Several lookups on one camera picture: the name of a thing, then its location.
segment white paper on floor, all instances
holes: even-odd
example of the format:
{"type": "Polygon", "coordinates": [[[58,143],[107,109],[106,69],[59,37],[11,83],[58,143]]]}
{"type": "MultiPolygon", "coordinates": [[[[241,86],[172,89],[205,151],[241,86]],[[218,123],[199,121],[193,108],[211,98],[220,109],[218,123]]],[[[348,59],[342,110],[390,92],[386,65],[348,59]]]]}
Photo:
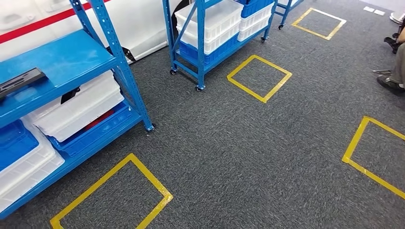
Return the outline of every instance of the white paper on floor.
{"type": "Polygon", "coordinates": [[[375,10],[374,13],[378,14],[378,15],[381,15],[381,16],[384,16],[384,14],[385,14],[385,12],[381,11],[381,10],[375,10]]]}
{"type": "Polygon", "coordinates": [[[373,8],[368,7],[368,6],[364,7],[364,9],[363,9],[363,10],[368,11],[368,12],[371,12],[371,13],[374,11],[374,9],[373,9],[373,8]]]}

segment red item in bin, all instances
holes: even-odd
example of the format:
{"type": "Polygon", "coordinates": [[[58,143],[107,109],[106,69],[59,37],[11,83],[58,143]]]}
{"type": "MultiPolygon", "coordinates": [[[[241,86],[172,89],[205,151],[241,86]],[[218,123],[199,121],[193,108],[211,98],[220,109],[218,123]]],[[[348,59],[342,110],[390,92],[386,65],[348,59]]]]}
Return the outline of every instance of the red item in bin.
{"type": "Polygon", "coordinates": [[[104,119],[110,117],[112,114],[114,113],[113,110],[109,110],[107,112],[105,112],[104,114],[102,114],[100,117],[98,117],[97,119],[95,119],[94,121],[90,122],[87,126],[85,126],[83,128],[84,131],[87,131],[89,129],[91,129],[92,127],[94,127],[95,125],[101,123],[104,119]]]}

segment yellow tape square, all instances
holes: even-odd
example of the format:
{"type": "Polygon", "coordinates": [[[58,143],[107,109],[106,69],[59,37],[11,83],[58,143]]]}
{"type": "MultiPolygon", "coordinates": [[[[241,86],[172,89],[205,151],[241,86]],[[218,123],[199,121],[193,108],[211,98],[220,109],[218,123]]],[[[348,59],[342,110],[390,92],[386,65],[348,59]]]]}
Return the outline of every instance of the yellow tape square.
{"type": "Polygon", "coordinates": [[[156,207],[139,223],[137,229],[145,228],[158,214],[159,212],[173,199],[173,195],[156,179],[156,177],[142,164],[141,161],[134,155],[129,154],[110,171],[108,171],[102,178],[95,182],[88,190],[76,198],[72,203],[65,207],[61,212],[51,219],[51,225],[54,229],[63,229],[61,226],[61,219],[71,212],[77,205],[83,202],[93,192],[95,192],[102,184],[110,179],[115,173],[117,173],[128,162],[134,163],[136,167],[142,172],[143,175],[155,186],[155,188],[163,195],[163,199],[156,205],[156,207]]]}
{"type": "Polygon", "coordinates": [[[244,90],[245,92],[251,94],[254,98],[267,103],[267,101],[287,82],[287,80],[292,76],[292,73],[290,73],[289,71],[285,70],[284,68],[278,67],[277,65],[273,64],[272,62],[265,60],[263,58],[261,58],[260,56],[257,55],[251,55],[247,60],[245,60],[244,62],[242,62],[237,68],[235,68],[231,73],[229,73],[227,75],[228,80],[235,84],[236,86],[238,86],[239,88],[241,88],[242,90],[244,90]],[[269,93],[267,93],[265,95],[265,97],[261,97],[260,95],[258,95],[257,93],[253,92],[252,90],[250,90],[249,88],[243,86],[241,83],[239,83],[238,81],[236,81],[235,79],[233,79],[232,77],[235,76],[242,68],[244,68],[248,63],[250,63],[253,59],[258,59],[261,62],[270,65],[271,67],[281,71],[282,73],[286,74],[286,76],[283,77],[283,79],[281,79],[280,82],[278,82],[278,84],[273,87],[273,89],[271,89],[271,91],[269,93]]]}
{"type": "Polygon", "coordinates": [[[388,131],[389,133],[405,140],[405,135],[399,133],[398,131],[390,128],[387,125],[382,124],[381,122],[370,118],[370,117],[363,117],[363,120],[361,121],[359,128],[357,128],[356,133],[354,134],[354,137],[352,139],[352,141],[350,142],[349,146],[346,149],[346,152],[344,153],[343,157],[342,157],[342,161],[345,163],[348,163],[349,165],[353,166],[354,168],[356,168],[357,170],[359,170],[360,172],[364,173],[366,176],[368,176],[369,178],[373,179],[374,181],[376,181],[377,183],[379,183],[380,185],[386,187],[387,189],[389,189],[390,191],[394,192],[395,194],[399,195],[400,197],[402,197],[403,199],[405,199],[405,193],[399,189],[397,189],[396,187],[394,187],[393,185],[389,184],[388,182],[386,182],[385,180],[379,178],[378,176],[376,176],[375,174],[373,174],[372,172],[368,171],[367,169],[365,169],[364,167],[362,167],[361,165],[357,164],[356,162],[351,160],[352,154],[357,146],[357,144],[359,143],[360,138],[362,137],[366,126],[369,122],[372,122],[374,124],[376,124],[377,126],[381,127],[382,129],[388,131]]]}
{"type": "Polygon", "coordinates": [[[292,26],[295,26],[295,27],[297,27],[297,28],[299,28],[299,29],[301,29],[301,30],[303,30],[303,31],[306,31],[306,32],[309,32],[309,33],[314,34],[314,35],[316,35],[316,36],[322,37],[322,38],[324,38],[324,39],[326,39],[326,40],[330,40],[330,39],[338,32],[338,30],[339,30],[345,23],[346,23],[346,20],[345,20],[345,19],[338,18],[338,17],[336,17],[336,16],[330,15],[330,14],[328,14],[328,13],[325,13],[325,12],[323,12],[323,11],[320,11],[320,10],[317,10],[317,9],[314,9],[314,8],[309,8],[309,9],[307,10],[307,12],[305,12],[301,17],[299,17],[299,18],[298,18],[295,22],[293,22],[291,25],[292,25],[292,26]],[[319,33],[317,33],[317,32],[314,32],[314,31],[311,31],[311,30],[309,30],[309,29],[306,29],[306,28],[304,28],[304,27],[299,26],[298,23],[300,23],[300,22],[302,21],[302,19],[304,19],[305,16],[307,16],[307,15],[308,15],[309,13],[311,13],[312,11],[315,11],[315,12],[321,13],[321,14],[323,14],[323,15],[326,15],[326,16],[328,16],[328,17],[331,17],[331,18],[340,20],[340,23],[339,23],[338,26],[336,26],[336,27],[332,30],[332,32],[329,33],[328,36],[319,34],[319,33]]]}

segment red stripe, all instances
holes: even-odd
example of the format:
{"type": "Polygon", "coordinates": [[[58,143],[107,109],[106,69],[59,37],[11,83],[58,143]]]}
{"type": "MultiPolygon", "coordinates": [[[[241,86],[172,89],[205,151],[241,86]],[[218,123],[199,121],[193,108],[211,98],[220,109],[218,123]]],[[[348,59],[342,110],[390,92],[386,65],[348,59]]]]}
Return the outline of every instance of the red stripe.
{"type": "MultiPolygon", "coordinates": [[[[87,3],[83,4],[83,8],[85,10],[90,9],[91,8],[90,3],[87,2],[87,3]]],[[[53,15],[51,17],[42,19],[40,21],[36,21],[36,22],[31,23],[29,25],[26,25],[26,26],[23,26],[21,28],[15,29],[13,31],[7,32],[5,34],[0,35],[0,44],[4,43],[6,41],[12,40],[14,38],[17,38],[19,36],[25,35],[25,34],[27,34],[29,32],[32,32],[32,31],[38,30],[40,28],[43,28],[45,26],[51,25],[51,24],[53,24],[55,22],[61,21],[61,20],[66,19],[66,18],[68,18],[70,16],[73,16],[73,15],[75,15],[75,11],[73,11],[73,9],[65,10],[65,11],[60,12],[58,14],[55,14],[55,15],[53,15]]]]}

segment shoe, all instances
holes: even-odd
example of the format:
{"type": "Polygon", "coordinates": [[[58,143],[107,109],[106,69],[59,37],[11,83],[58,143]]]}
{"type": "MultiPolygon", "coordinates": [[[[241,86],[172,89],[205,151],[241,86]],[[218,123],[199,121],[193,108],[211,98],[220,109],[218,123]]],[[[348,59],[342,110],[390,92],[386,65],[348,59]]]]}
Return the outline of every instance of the shoe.
{"type": "Polygon", "coordinates": [[[401,95],[405,92],[405,89],[400,87],[398,83],[390,80],[389,75],[379,75],[377,77],[377,82],[395,95],[401,95]]]}

